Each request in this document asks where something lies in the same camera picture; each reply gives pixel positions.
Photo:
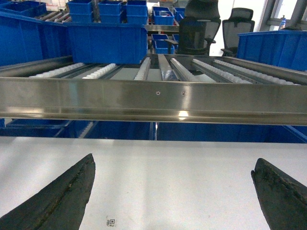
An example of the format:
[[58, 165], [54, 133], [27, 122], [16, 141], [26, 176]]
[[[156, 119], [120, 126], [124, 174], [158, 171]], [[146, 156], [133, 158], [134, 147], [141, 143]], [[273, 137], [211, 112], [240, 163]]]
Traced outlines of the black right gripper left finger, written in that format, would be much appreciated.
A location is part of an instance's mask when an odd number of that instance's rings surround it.
[[95, 161], [86, 155], [37, 194], [0, 218], [2, 230], [77, 230], [95, 178]]

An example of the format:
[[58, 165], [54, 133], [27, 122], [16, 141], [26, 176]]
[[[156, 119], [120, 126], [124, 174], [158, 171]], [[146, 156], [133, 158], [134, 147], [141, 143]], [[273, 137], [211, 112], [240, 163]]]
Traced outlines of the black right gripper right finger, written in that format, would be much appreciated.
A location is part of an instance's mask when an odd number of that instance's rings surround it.
[[260, 208], [271, 230], [307, 228], [307, 187], [267, 160], [251, 171]]

